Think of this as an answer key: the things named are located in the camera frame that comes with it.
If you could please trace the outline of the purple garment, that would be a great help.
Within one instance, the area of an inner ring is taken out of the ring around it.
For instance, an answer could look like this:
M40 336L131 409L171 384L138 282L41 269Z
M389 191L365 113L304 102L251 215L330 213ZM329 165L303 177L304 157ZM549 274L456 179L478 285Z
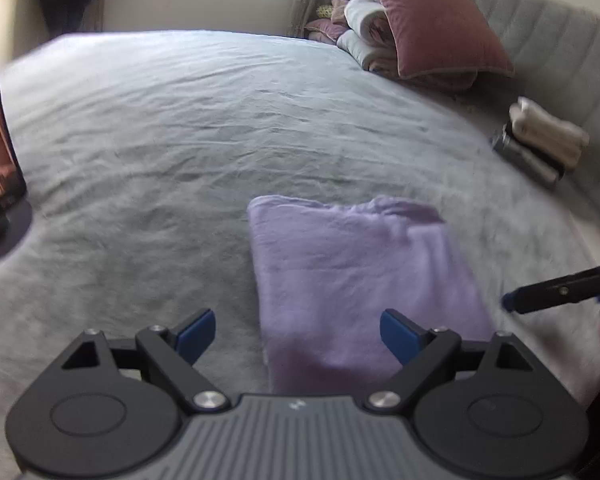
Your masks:
M494 326L448 225L429 205L260 196L247 208L272 393L358 394L400 368L380 338L394 309L488 340Z

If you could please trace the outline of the dark grey folded garment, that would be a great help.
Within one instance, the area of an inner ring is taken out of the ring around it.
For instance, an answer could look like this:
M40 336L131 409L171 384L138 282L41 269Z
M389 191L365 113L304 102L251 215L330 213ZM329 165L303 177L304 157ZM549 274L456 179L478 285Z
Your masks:
M524 148L505 129L494 134L491 139L491 146L493 151L498 153L501 158L517 167L529 178L535 180L536 183L543 185L544 188L554 190L558 185L559 172L533 154L528 148Z

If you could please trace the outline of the black folded garment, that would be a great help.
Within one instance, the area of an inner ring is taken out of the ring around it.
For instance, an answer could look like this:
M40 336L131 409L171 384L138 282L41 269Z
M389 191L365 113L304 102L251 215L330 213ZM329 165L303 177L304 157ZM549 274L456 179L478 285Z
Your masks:
M566 166L554 156L543 152L535 146L519 140L513 132L513 126L511 122L506 122L502 128L502 133L504 134L504 140L510 145L511 148L516 148L518 152L524 153L527 156L532 156L539 160L545 166L552 168L560 178L566 174Z

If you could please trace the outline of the beige folded garment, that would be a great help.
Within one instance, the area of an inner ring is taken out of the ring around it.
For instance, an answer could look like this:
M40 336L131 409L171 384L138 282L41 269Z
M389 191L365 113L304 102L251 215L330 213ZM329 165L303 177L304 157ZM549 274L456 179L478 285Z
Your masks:
M536 148L545 155L560 162L567 170L573 170L580 162L584 149L582 141L547 122L539 122L519 104L509 107L509 121L512 133L518 142Z

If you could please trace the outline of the cream folded top garment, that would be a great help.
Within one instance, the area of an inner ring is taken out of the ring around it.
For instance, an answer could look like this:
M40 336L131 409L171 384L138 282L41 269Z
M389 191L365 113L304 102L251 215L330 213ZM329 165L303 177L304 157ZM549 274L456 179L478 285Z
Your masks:
M565 142L578 144L581 148L586 148L590 143L590 136L581 127L553 116L538 103L520 96L517 104L526 125L554 134Z

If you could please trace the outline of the round black phone stand base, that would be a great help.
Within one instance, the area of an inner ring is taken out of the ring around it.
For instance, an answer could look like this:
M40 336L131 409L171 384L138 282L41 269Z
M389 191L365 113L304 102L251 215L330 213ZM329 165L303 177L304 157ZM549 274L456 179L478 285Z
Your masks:
M0 259L10 254L26 237L33 221L33 209L27 200L0 215Z

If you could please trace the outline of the grey padded headboard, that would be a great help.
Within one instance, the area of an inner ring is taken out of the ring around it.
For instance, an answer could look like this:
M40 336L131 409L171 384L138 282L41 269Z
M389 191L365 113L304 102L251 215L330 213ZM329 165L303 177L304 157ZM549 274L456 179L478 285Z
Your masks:
M524 96L582 128L588 146L569 180L600 212L600 16L558 0L474 0L498 36L513 77L481 74L468 92L506 122Z

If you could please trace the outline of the grey bed sheet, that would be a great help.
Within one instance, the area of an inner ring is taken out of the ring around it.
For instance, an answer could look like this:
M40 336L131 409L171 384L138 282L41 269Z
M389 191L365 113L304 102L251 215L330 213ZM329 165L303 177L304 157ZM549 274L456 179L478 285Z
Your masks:
M0 261L0 479L9 408L87 328L114 337L214 310L199 369L268 388L246 208L261 195L437 208L495 324L583 404L600 392L594 302L513 320L504 292L600 260L595 209L490 147L505 110L360 69L316 42L231 32L65 36L0 69L33 224Z

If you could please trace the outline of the pink velvet pillow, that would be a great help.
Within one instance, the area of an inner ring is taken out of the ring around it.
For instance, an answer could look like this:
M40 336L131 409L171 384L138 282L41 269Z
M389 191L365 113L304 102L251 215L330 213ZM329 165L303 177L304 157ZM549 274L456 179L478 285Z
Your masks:
M474 0L380 0L396 46L399 77L496 73L513 63Z

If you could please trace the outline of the small pink cushion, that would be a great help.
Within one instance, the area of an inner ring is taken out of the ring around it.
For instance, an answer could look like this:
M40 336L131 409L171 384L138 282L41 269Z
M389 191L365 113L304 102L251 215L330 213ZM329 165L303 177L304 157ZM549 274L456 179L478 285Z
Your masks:
M338 39L349 29L344 9L348 0L332 0L316 9L317 19L306 24L306 38L336 46Z

